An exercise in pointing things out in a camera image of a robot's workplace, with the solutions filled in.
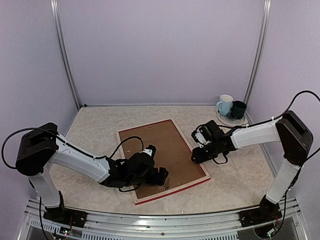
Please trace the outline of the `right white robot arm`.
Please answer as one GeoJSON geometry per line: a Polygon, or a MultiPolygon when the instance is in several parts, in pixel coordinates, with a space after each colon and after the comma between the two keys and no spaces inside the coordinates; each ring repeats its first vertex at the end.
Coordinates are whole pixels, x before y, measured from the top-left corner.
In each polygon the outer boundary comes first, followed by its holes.
{"type": "Polygon", "coordinates": [[[255,212],[260,222],[268,221],[275,214],[273,204],[277,204],[297,181],[314,140],[311,131],[292,110],[259,124],[231,127],[228,132],[211,120],[198,126],[191,136],[199,144],[191,155],[196,164],[215,161],[219,155],[226,157],[230,152],[253,145],[281,143],[284,161],[265,194],[268,202],[255,212]]]}

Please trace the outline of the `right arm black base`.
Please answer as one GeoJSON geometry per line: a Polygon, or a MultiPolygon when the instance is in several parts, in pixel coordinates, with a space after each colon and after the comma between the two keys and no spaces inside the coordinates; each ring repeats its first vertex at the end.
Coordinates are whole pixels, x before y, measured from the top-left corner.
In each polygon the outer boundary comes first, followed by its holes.
{"type": "Polygon", "coordinates": [[[239,212],[241,226],[249,227],[282,218],[279,203],[273,203],[264,196],[257,208],[239,212]]]}

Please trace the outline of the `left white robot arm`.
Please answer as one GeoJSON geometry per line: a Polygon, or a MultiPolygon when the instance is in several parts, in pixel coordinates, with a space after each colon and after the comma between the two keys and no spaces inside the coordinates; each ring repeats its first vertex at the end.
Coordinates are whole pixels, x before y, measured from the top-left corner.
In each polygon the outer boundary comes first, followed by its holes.
{"type": "Polygon", "coordinates": [[[63,206],[62,194],[55,187],[47,164],[63,166],[108,188],[163,186],[169,172],[155,166],[155,153],[156,147],[149,145],[128,159],[98,157],[72,145],[58,133],[57,125],[49,122],[27,129],[20,141],[15,167],[28,177],[50,214],[63,223],[70,218],[70,211],[63,206]]]}

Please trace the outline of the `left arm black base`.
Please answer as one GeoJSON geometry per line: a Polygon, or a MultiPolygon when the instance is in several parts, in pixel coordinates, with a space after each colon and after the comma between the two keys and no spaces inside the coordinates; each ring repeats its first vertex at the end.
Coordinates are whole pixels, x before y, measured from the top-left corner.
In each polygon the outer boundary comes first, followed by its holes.
{"type": "Polygon", "coordinates": [[[43,217],[55,223],[84,228],[88,213],[65,207],[63,195],[60,191],[58,193],[60,200],[59,206],[54,208],[45,207],[43,217]]]}

